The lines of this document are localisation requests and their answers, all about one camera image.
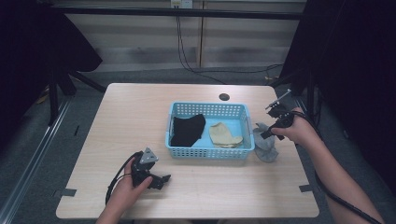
electrical outlet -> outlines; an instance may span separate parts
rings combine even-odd
[[[181,0],[171,0],[171,8],[181,8]]]
[[[192,8],[192,0],[181,0],[181,8]]]

floor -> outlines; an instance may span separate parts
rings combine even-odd
[[[207,73],[192,73],[185,69],[142,70],[113,73],[90,73],[87,77],[107,86],[112,82],[138,83],[196,83],[231,85],[265,85],[276,79],[277,69],[265,72],[264,68],[229,68]],[[67,111],[56,130],[48,127],[50,104],[45,101],[33,105],[21,119],[19,129],[10,140],[5,153],[0,159],[0,204],[2,223],[94,223],[94,220],[63,220],[56,217],[56,207],[60,198],[54,195],[58,189],[64,189],[78,158],[84,140],[89,132],[95,113],[103,94],[87,85],[74,80],[78,92],[75,96],[63,96],[60,102],[68,102]],[[283,94],[288,85],[276,88],[276,94]],[[287,108],[295,107],[295,97],[282,100]],[[361,156],[358,147],[345,138],[342,124],[324,103],[321,108],[319,129],[324,141],[334,157],[363,187],[375,206],[388,223],[396,223],[396,199],[381,181],[381,178]],[[54,132],[40,161],[31,161],[38,157],[37,151],[46,132]],[[297,147],[308,180],[316,186],[312,163],[303,148]],[[16,188],[20,183],[26,188]],[[315,218],[282,218],[273,219],[272,223],[333,223],[323,192],[314,188],[320,214]],[[9,199],[17,194],[12,202]]]

basket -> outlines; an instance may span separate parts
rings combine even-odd
[[[188,119],[198,114],[203,114],[206,121],[201,139],[192,147],[171,147],[174,117]],[[167,122],[165,145],[173,158],[244,160],[255,147],[250,115],[243,104],[174,102],[171,104]],[[243,136],[244,140],[239,147],[214,147],[209,128],[219,122],[228,127],[232,136]]]

wire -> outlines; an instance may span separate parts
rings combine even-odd
[[[126,160],[126,162],[121,166],[121,168],[120,168],[119,171],[117,172],[116,176],[114,176],[114,178],[113,178],[113,180],[111,181],[110,185],[107,187],[107,193],[106,193],[106,198],[105,198],[105,204],[107,204],[108,200],[110,199],[111,193],[112,193],[112,191],[113,191],[113,189],[114,189],[114,186],[117,184],[117,181],[119,181],[119,179],[120,179],[121,177],[126,176],[126,175],[122,175],[122,176],[119,177],[120,173],[121,173],[122,170],[125,168],[126,164],[128,164],[128,162],[129,162],[133,157],[135,157],[138,153],[140,153],[140,152],[136,152],[136,153],[134,153],[134,155],[130,156],[130,157],[128,158],[128,160]]]
[[[322,103],[323,103],[323,95],[319,91],[318,92],[318,101],[317,101],[317,106],[316,106],[317,111],[314,114],[314,120],[315,120],[315,124],[316,124],[317,127],[320,124]]]
[[[378,220],[376,220],[373,217],[370,217],[367,213],[361,211],[359,208],[355,207],[353,204],[345,201],[344,199],[338,197],[337,195],[333,194],[331,191],[329,191],[324,184],[321,182],[320,178],[318,177],[317,172],[315,172],[315,178],[318,182],[318,185],[320,186],[321,189],[324,190],[326,195],[328,195],[331,199],[333,199],[335,202],[341,204],[348,210],[352,211],[354,214],[358,215],[359,217],[362,217],[364,220],[373,223],[373,224],[381,224]]]
[[[320,139],[322,139],[321,135],[319,134],[319,131],[317,129],[317,127],[315,126],[315,123],[313,121],[311,121],[309,119],[308,116],[306,116],[304,113],[298,112],[298,111],[290,111],[289,113],[293,114],[293,115],[297,115],[300,118],[305,119],[306,121],[308,121],[309,124],[311,124],[311,126],[315,129],[315,131],[318,133],[318,136],[320,137]],[[358,215],[359,217],[362,217],[364,220],[373,223],[373,224],[381,224],[378,220],[376,220],[373,217],[370,217],[370,215],[368,215],[367,213],[361,211],[359,208],[355,207],[353,204],[345,201],[344,199],[338,197],[337,195],[335,195],[334,193],[332,193],[331,191],[329,191],[326,186],[321,182],[320,178],[318,177],[317,172],[315,171],[315,178],[318,182],[318,185],[320,186],[321,189],[323,189],[323,191],[326,193],[326,195],[328,195],[331,199],[333,199],[335,202],[341,204],[342,206],[344,206],[346,209],[350,210],[351,212],[353,212],[354,214]]]
[[[177,51],[178,51],[178,58],[180,60],[181,65],[183,66],[184,69],[186,69],[189,72],[194,73],[195,75],[201,76],[201,77],[207,77],[207,78],[211,78],[219,83],[222,83],[224,85],[227,85],[225,82],[214,78],[214,77],[210,77],[210,76],[205,76],[203,75],[203,73],[236,73],[236,74],[255,74],[255,73],[266,73],[267,75],[267,82],[265,85],[268,85],[269,80],[270,80],[270,75],[268,73],[269,70],[272,70],[274,68],[277,68],[279,66],[282,66],[283,63],[279,63],[279,64],[271,64],[269,66],[267,66],[265,69],[262,70],[256,70],[256,71],[233,71],[233,70],[205,70],[205,71],[197,71],[194,70],[190,67],[188,60],[187,60],[187,56],[184,50],[184,45],[183,45],[183,38],[181,35],[181,25],[180,25],[180,17],[177,17]]]

wooden table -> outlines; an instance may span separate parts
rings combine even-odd
[[[107,186],[136,151],[150,147],[160,158],[151,172],[172,175],[162,190],[147,189],[125,218],[271,218],[316,217],[312,191],[294,144],[276,139],[275,162],[260,161],[252,151],[245,161],[172,159],[165,147],[166,121],[174,101],[247,105],[251,122],[273,124],[264,108],[274,89],[263,86],[111,84],[67,184],[59,218],[97,218],[105,207]]]

